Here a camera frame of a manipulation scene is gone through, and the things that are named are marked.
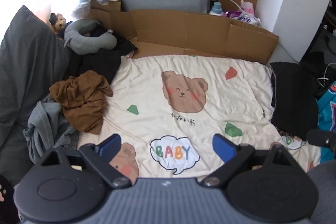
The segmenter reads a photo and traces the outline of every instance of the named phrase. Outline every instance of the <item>blue bottle cap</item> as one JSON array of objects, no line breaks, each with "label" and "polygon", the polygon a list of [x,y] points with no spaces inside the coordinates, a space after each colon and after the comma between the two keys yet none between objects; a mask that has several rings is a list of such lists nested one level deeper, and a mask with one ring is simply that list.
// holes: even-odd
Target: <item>blue bottle cap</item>
[{"label": "blue bottle cap", "polygon": [[215,1],[211,8],[211,12],[219,15],[222,14],[223,13],[222,4],[218,1]]}]

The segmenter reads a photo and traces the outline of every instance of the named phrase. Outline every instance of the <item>speech bubble print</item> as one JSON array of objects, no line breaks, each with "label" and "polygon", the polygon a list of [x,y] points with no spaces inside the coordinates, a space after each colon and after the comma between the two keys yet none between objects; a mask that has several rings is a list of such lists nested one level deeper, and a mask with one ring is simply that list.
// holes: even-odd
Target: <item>speech bubble print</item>
[{"label": "speech bubble print", "polygon": [[169,135],[152,140],[151,155],[164,169],[175,170],[173,175],[179,175],[184,170],[193,168],[200,160],[187,137],[177,139]]}]

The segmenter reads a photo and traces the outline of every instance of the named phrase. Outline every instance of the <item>bed sheet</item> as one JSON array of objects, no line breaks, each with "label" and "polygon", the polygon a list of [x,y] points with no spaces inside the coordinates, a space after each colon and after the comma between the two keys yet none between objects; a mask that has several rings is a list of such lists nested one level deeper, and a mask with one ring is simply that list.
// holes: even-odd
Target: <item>bed sheet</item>
[{"label": "bed sheet", "polygon": [[[122,59],[106,98],[99,135],[82,133],[78,146],[118,133],[122,147],[111,165],[128,176],[203,178],[223,165],[212,140],[269,149],[283,143],[269,122],[270,70],[259,63],[201,56]],[[318,148],[290,151],[305,171],[319,162]]]}]

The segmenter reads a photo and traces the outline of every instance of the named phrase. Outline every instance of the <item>blue cloth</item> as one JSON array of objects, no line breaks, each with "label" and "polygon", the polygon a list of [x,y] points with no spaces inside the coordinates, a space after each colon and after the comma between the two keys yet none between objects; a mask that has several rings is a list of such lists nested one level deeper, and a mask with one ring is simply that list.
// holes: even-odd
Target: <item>blue cloth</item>
[{"label": "blue cloth", "polygon": [[[336,132],[336,81],[317,102],[319,108],[318,128]],[[330,148],[322,148],[321,163],[334,159]]]}]

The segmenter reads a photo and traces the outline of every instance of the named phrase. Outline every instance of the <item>red leaf print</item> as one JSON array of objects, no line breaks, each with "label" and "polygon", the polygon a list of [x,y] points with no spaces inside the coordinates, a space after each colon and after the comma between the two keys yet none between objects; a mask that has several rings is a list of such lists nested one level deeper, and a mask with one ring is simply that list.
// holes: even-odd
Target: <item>red leaf print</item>
[{"label": "red leaf print", "polygon": [[236,76],[237,76],[237,71],[232,67],[230,67],[225,74],[226,80],[235,78]]}]

